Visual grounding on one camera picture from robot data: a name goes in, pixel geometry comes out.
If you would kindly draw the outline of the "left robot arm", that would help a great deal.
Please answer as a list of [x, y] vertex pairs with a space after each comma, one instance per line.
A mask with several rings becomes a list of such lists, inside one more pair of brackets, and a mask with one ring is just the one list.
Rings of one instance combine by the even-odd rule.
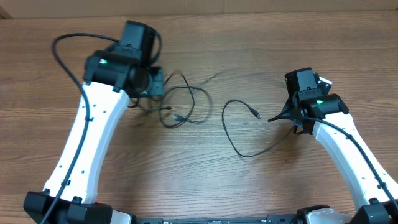
[[98, 181], [111, 138], [127, 108], [164, 94], [155, 63], [162, 43], [152, 27], [127, 21], [120, 39], [85, 62], [77, 82], [80, 104], [62, 155], [42, 191], [27, 193], [25, 212], [36, 223], [135, 223], [135, 215], [97, 202]]

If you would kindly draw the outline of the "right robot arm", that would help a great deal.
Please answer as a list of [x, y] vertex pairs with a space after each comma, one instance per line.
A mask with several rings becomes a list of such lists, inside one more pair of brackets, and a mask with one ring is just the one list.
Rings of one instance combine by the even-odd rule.
[[356, 213], [326, 205], [297, 210], [297, 223], [397, 223], [397, 182], [380, 165], [360, 136], [348, 107], [332, 82], [312, 68], [286, 73], [289, 97], [275, 120], [289, 119], [325, 148], [349, 188]]

